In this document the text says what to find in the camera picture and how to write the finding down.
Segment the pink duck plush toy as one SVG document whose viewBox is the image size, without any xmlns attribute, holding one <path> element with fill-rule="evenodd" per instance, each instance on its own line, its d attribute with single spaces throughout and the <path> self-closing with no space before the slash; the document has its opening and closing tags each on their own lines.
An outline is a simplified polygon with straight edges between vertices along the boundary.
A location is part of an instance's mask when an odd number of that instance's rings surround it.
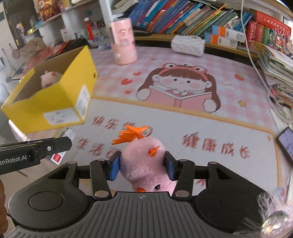
<svg viewBox="0 0 293 238">
<path fill-rule="evenodd" d="M 127 143 L 120 155 L 120 172 L 135 192 L 168 192 L 172 194 L 176 182 L 168 177 L 164 166 L 165 146 L 142 133 L 148 127 L 132 127 L 119 132 L 112 145 Z"/>
</svg>

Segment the pink pig plush toy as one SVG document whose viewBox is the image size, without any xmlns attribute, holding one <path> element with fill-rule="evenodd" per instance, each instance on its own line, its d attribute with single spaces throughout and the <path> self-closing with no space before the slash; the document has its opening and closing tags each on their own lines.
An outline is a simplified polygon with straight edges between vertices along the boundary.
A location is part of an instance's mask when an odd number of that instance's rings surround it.
<svg viewBox="0 0 293 238">
<path fill-rule="evenodd" d="M 45 71 L 43 75 L 40 76 L 41 79 L 41 87 L 42 89 L 48 88 L 62 78 L 62 74 L 56 71 Z"/>
</svg>

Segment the small white box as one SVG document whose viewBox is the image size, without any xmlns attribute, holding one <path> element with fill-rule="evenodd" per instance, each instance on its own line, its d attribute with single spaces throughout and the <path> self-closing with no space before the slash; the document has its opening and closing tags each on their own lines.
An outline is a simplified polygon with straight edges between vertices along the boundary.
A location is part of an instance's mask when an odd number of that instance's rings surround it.
<svg viewBox="0 0 293 238">
<path fill-rule="evenodd" d="M 63 127 L 55 136 L 57 139 L 56 150 L 54 154 L 46 157 L 56 165 L 60 165 L 65 153 L 71 149 L 75 132 L 69 127 Z"/>
</svg>

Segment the pink cartoon desk mat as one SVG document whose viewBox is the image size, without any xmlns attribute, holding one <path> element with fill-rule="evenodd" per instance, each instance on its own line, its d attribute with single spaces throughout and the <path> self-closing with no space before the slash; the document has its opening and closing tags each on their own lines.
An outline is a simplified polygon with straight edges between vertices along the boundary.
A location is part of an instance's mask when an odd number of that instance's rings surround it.
<svg viewBox="0 0 293 238">
<path fill-rule="evenodd" d="M 51 126 L 75 132 L 65 160 L 88 164 L 106 159 L 124 144 L 112 145 L 127 125 L 146 127 L 177 158 L 198 165 L 217 161 L 261 188 L 285 187 L 290 169 L 275 143 L 279 130 L 254 69 L 240 62 L 205 54 L 193 57 L 166 48 L 138 48 L 133 64 L 117 65 L 110 51 L 92 50 L 99 77 L 92 94 L 81 90 L 75 107 L 50 111 Z M 158 83 L 141 90 L 152 72 L 187 65 L 216 81 L 220 108 L 209 93 L 173 92 Z"/>
</svg>

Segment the yellow cardboard box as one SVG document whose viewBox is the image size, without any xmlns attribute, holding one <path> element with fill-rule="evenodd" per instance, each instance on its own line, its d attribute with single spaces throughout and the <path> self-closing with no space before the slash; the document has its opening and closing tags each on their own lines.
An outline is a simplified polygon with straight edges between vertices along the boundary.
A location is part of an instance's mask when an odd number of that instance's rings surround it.
<svg viewBox="0 0 293 238">
<path fill-rule="evenodd" d="M 42 89 L 40 76 L 45 71 L 63 76 L 56 84 Z M 97 76 L 89 47 L 76 48 L 27 72 L 1 110 L 23 133 L 81 124 Z"/>
</svg>

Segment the black smartphone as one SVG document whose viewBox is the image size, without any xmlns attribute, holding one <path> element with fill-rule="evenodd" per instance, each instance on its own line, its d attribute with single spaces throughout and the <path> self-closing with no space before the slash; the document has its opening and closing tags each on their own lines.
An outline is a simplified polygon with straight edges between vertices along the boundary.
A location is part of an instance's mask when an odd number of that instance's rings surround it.
<svg viewBox="0 0 293 238">
<path fill-rule="evenodd" d="M 293 160 L 293 131 L 286 127 L 276 138 L 276 142 L 288 161 Z"/>
</svg>

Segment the white quilted handbag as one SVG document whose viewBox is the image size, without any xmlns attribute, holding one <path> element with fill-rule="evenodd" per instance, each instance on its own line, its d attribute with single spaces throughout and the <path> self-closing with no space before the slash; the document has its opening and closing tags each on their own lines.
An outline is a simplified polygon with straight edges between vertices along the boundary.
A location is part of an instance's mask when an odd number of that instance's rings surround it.
<svg viewBox="0 0 293 238">
<path fill-rule="evenodd" d="M 176 35 L 171 40 L 171 49 L 177 53 L 201 57 L 205 50 L 205 40 L 197 36 Z"/>
</svg>

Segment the pink cylindrical container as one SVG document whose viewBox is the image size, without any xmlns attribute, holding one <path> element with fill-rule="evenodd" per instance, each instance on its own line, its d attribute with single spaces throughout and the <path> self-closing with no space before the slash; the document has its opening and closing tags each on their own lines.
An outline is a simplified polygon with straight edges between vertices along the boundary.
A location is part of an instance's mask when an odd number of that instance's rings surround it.
<svg viewBox="0 0 293 238">
<path fill-rule="evenodd" d="M 111 48 L 114 60 L 118 65 L 127 65 L 138 58 L 134 32 L 130 18 L 122 18 L 109 24 L 111 35 Z"/>
</svg>

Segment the lower orange white box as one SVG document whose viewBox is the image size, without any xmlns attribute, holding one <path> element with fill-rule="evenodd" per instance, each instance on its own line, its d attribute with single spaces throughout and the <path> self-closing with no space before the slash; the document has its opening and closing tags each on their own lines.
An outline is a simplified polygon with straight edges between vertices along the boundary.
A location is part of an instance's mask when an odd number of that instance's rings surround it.
<svg viewBox="0 0 293 238">
<path fill-rule="evenodd" d="M 225 46 L 225 47 L 230 47 L 233 49 L 236 49 L 238 46 L 238 41 L 226 38 L 226 37 L 221 37 L 217 35 L 212 35 L 209 32 L 204 33 L 205 41 L 206 43 L 214 44 L 214 45 L 220 45 L 220 46 Z"/>
</svg>

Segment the orange white box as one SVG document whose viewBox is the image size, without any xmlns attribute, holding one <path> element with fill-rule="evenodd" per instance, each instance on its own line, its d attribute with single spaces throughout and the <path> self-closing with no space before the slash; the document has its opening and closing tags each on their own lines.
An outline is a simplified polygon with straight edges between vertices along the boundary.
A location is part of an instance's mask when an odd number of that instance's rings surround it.
<svg viewBox="0 0 293 238">
<path fill-rule="evenodd" d="M 245 35 L 242 32 L 230 29 L 230 28 L 225 28 L 222 26 L 217 26 L 217 25 L 212 25 L 212 34 L 228 38 L 230 40 L 236 40 L 241 43 L 245 42 Z"/>
<path fill-rule="evenodd" d="M 238 41 L 226 38 L 226 37 L 221 37 L 217 35 L 212 35 L 209 32 L 204 33 L 205 41 L 206 43 L 214 44 L 214 45 L 220 45 L 220 46 L 225 46 L 225 47 L 230 47 L 233 49 L 236 49 L 238 46 Z"/>
</svg>

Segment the stack of papers and notebooks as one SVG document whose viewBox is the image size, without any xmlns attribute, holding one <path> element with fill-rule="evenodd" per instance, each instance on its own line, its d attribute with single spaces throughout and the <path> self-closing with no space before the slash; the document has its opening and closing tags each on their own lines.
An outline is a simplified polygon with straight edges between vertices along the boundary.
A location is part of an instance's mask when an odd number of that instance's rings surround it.
<svg viewBox="0 0 293 238">
<path fill-rule="evenodd" d="M 292 59 L 284 53 L 262 46 L 258 64 L 266 74 L 270 91 L 281 105 L 292 108 Z"/>
</svg>

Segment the upper orange white box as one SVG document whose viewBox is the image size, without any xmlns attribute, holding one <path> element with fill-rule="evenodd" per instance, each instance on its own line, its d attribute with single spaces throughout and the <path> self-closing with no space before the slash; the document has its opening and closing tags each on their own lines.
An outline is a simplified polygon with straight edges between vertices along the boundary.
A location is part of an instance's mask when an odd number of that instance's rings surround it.
<svg viewBox="0 0 293 238">
<path fill-rule="evenodd" d="M 212 34 L 228 38 L 230 40 L 236 40 L 241 43 L 245 42 L 245 35 L 242 32 L 230 29 L 230 28 L 225 28 L 222 26 L 217 26 L 217 25 L 212 25 Z"/>
</svg>

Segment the red fortune god figure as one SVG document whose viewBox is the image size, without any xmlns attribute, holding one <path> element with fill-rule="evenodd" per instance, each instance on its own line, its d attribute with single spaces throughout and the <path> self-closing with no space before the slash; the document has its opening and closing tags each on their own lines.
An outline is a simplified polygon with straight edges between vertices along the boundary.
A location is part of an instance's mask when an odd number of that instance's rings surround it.
<svg viewBox="0 0 293 238">
<path fill-rule="evenodd" d="M 56 0 L 35 0 L 34 4 L 44 22 L 61 13 Z"/>
</svg>

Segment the row of leaning books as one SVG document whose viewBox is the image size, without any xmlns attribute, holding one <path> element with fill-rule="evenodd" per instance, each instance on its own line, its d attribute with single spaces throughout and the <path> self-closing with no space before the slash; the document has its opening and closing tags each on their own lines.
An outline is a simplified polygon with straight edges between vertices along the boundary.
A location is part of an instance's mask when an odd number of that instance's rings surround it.
<svg viewBox="0 0 293 238">
<path fill-rule="evenodd" d="M 242 32 L 252 18 L 249 12 L 219 8 L 206 1 L 138 1 L 128 17 L 134 28 L 152 34 L 204 37 L 212 25 Z"/>
</svg>

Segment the red dictionary book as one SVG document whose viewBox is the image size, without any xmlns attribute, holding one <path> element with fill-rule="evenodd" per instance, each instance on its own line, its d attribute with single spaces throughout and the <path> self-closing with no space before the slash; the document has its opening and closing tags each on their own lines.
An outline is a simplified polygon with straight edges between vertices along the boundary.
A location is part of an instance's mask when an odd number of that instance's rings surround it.
<svg viewBox="0 0 293 238">
<path fill-rule="evenodd" d="M 250 9 L 250 13 L 253 15 L 251 19 L 254 22 L 259 23 L 269 29 L 276 30 L 277 33 L 284 33 L 286 37 L 291 36 L 292 30 L 285 23 L 255 9 Z"/>
</svg>

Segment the white bookshelf frame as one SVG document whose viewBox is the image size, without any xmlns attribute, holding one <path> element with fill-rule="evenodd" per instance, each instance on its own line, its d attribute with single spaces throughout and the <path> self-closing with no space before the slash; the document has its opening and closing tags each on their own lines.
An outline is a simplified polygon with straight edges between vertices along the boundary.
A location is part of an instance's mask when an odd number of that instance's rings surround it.
<svg viewBox="0 0 293 238">
<path fill-rule="evenodd" d="M 125 57 L 136 40 L 170 41 L 175 51 L 201 54 L 205 47 L 246 55 L 272 46 L 292 53 L 292 27 L 263 11 L 227 1 L 222 6 L 207 1 L 132 1 L 125 18 L 106 23 L 117 57 Z"/>
</svg>

